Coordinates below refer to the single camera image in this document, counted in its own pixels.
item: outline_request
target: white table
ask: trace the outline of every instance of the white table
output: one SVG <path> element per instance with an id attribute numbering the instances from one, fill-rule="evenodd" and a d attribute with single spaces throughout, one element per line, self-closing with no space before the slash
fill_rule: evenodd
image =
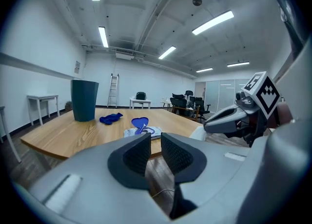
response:
<path id="1" fill-rule="evenodd" d="M 3 123 L 3 128 L 4 128 L 4 131 L 5 131 L 5 134 L 6 134 L 6 137 L 10 143 L 10 146 L 12 148 L 12 151 L 16 157 L 16 159 L 18 160 L 18 162 L 20 163 L 21 160 L 20 160 L 20 156 L 18 155 L 14 145 L 13 145 L 13 142 L 12 142 L 12 139 L 11 139 L 11 136 L 10 136 L 10 132 L 8 130 L 8 126 L 6 125 L 6 120 L 5 120 L 5 113 L 4 113 L 4 106 L 1 106 L 0 107 L 0 114 L 1 114 L 1 118 L 2 118 L 2 123 Z"/>
<path id="2" fill-rule="evenodd" d="M 143 106 L 145 103 L 148 103 L 148 108 L 150 109 L 151 108 L 151 100 L 138 100 L 138 99 L 135 99 L 135 98 L 130 98 L 130 106 L 129 106 L 129 109 L 131 109 L 131 105 L 132 105 L 132 109 L 135 108 L 135 103 L 140 103 L 142 104 L 142 109 L 143 109 Z"/>
<path id="3" fill-rule="evenodd" d="M 169 108 L 171 107 L 171 101 L 165 100 L 165 101 L 160 101 L 160 103 L 163 103 L 163 104 L 164 104 L 164 105 L 162 106 L 162 108 L 164 108 L 164 107 L 165 107 L 165 104 L 167 104 L 167 110 L 169 110 Z"/>
<path id="4" fill-rule="evenodd" d="M 59 117 L 59 96 L 58 95 L 45 95 L 45 96 L 31 96 L 27 95 L 27 105 L 28 105 L 28 114 L 29 114 L 29 119 L 31 125 L 34 125 L 33 120 L 31 119 L 31 110 L 30 110 L 30 100 L 35 100 L 37 102 L 37 109 L 39 113 L 39 122 L 40 125 L 43 125 L 42 123 L 42 117 L 41 117 L 41 109 L 40 109 L 40 102 L 47 102 L 47 109 L 48 109 L 48 117 L 50 117 L 50 112 L 49 112 L 49 100 L 56 100 L 57 104 L 57 114 Z"/>

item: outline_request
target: blue object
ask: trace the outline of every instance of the blue object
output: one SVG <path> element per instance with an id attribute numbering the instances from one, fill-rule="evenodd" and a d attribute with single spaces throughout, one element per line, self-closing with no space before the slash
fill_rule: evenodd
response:
<path id="1" fill-rule="evenodd" d="M 147 117 L 133 118 L 131 120 L 132 125 L 137 128 L 136 135 L 141 134 L 144 129 L 150 129 L 152 130 L 152 134 L 155 133 L 153 129 L 146 127 L 148 125 L 148 121 Z"/>
<path id="2" fill-rule="evenodd" d="M 111 114 L 111 115 L 108 115 L 106 117 L 100 117 L 99 118 L 99 121 L 101 123 L 104 123 L 106 125 L 111 125 L 113 122 L 117 122 L 120 117 L 122 117 L 123 115 L 120 114 L 120 113 L 117 113 L 117 114 Z"/>
<path id="3" fill-rule="evenodd" d="M 98 82 L 71 80 L 74 118 L 79 122 L 94 119 L 98 94 Z"/>

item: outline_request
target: stepladder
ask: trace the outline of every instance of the stepladder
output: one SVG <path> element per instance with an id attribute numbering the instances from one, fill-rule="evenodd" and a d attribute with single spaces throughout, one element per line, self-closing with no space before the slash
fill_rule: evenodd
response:
<path id="1" fill-rule="evenodd" d="M 119 79 L 119 74 L 117 74 L 117 76 L 114 76 L 113 74 L 111 74 L 111 82 L 110 82 L 110 86 L 109 86 L 107 107 L 115 106 L 117 108 L 117 102 L 118 102 L 118 93 L 117 93 L 118 79 Z"/>

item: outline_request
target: cable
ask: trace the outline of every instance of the cable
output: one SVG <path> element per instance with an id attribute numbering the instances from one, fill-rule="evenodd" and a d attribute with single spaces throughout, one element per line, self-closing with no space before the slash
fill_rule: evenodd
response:
<path id="1" fill-rule="evenodd" d="M 166 190 L 174 192 L 174 190 L 171 190 L 171 189 L 163 189 L 162 191 L 160 191 L 157 194 L 155 194 L 154 196 L 152 196 L 152 198 L 154 198 L 156 195 L 159 195 L 161 192 L 166 191 Z"/>

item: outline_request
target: table leg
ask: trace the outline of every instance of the table leg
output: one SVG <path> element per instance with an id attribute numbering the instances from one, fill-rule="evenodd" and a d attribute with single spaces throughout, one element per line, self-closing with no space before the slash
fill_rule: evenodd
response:
<path id="1" fill-rule="evenodd" d="M 27 99 L 27 107 L 28 107 L 28 115 L 29 115 L 29 120 L 30 120 L 31 125 L 33 126 L 33 125 L 34 125 L 34 123 L 33 123 L 33 120 L 31 119 L 30 99 L 29 99 L 29 98 L 26 98 L 26 99 Z"/>
<path id="2" fill-rule="evenodd" d="M 49 171 L 51 170 L 51 166 L 49 165 L 48 161 L 46 160 L 46 158 L 44 157 L 44 155 L 42 155 L 41 153 L 32 150 L 33 153 L 35 154 L 35 156 L 37 157 L 39 163 L 41 164 L 41 166 L 44 168 L 45 171 Z"/>
<path id="3" fill-rule="evenodd" d="M 41 118 L 40 100 L 39 100 L 39 99 L 37 99 L 37 110 L 38 110 L 38 114 L 39 114 L 39 122 L 40 122 L 40 125 L 43 125 L 43 123 L 42 123 L 42 118 Z"/>
<path id="4" fill-rule="evenodd" d="M 59 97 L 56 97 L 57 99 L 57 113 L 58 113 L 58 117 L 59 117 Z"/>
<path id="5" fill-rule="evenodd" d="M 49 101 L 47 101 L 48 118 L 50 118 Z"/>
<path id="6" fill-rule="evenodd" d="M 4 131 L 6 133 L 6 137 L 7 137 L 8 141 L 9 141 L 9 143 L 10 143 L 11 149 L 12 149 L 16 159 L 20 163 L 21 162 L 20 156 L 18 155 L 18 153 L 17 153 L 17 151 L 16 151 L 16 149 L 14 147 L 14 144 L 13 144 L 11 136 L 10 136 L 10 132 L 8 130 L 8 126 L 6 125 L 4 110 L 1 111 L 1 117 L 2 117 L 2 123 L 3 123 Z"/>

